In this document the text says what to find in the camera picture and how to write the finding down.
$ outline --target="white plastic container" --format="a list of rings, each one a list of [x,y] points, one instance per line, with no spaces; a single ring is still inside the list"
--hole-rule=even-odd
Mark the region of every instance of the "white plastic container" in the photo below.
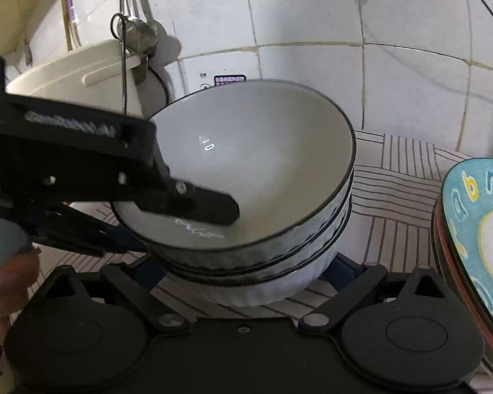
[[[140,64],[138,56],[126,60],[129,71]],[[133,75],[128,72],[127,114],[142,118]],[[122,113],[120,42],[107,40],[72,50],[15,78],[7,92],[54,99]]]

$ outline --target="screw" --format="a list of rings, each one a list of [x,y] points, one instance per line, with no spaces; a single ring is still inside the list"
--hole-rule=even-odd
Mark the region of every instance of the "screw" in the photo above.
[[[176,182],[176,190],[179,194],[185,195],[188,189],[184,182]]]
[[[250,333],[252,328],[250,326],[239,326],[238,333]]]
[[[54,183],[57,181],[57,178],[54,176],[50,176],[44,179],[44,185],[54,185]]]
[[[329,317],[324,314],[312,313],[303,317],[303,322],[309,327],[323,327],[329,324]]]
[[[184,317],[179,314],[163,314],[159,317],[159,324],[164,327],[179,327],[184,321]]]

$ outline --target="sticker on wall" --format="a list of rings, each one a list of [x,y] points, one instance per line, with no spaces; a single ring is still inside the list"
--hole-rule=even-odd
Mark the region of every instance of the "sticker on wall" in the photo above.
[[[224,84],[237,83],[238,81],[246,81],[247,76],[244,74],[234,76],[214,76],[214,85],[222,86]]]

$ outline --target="stacked bowl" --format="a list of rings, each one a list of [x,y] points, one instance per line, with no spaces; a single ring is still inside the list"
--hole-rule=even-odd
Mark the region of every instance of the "stacked bowl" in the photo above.
[[[214,226],[112,204],[180,285],[256,306],[328,267],[351,214],[356,155],[351,123],[332,101],[294,83],[247,81],[191,94],[151,120],[173,177],[240,205],[234,224]]]
[[[477,323],[493,374],[493,160],[471,159],[444,180],[433,213],[438,269]]]

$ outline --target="striped tablecloth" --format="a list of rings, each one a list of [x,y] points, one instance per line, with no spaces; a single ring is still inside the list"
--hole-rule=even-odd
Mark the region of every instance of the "striped tablecloth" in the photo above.
[[[434,266],[429,237],[433,205],[447,171],[469,156],[392,135],[356,132],[356,138],[354,205],[339,251],[358,263],[379,262],[395,272],[411,272],[418,264]],[[82,205],[81,210],[117,224],[108,205]],[[41,272],[33,289],[57,265],[72,265],[79,272],[90,272],[121,259],[120,255],[106,254],[98,259],[41,248]],[[137,257],[138,254],[127,254],[122,260],[130,263]],[[190,320],[200,316],[288,316],[298,320],[336,294],[330,284],[319,279],[291,298],[255,308],[232,308],[207,302],[179,287],[168,276],[152,293]],[[480,372],[473,387],[493,392],[493,378]]]

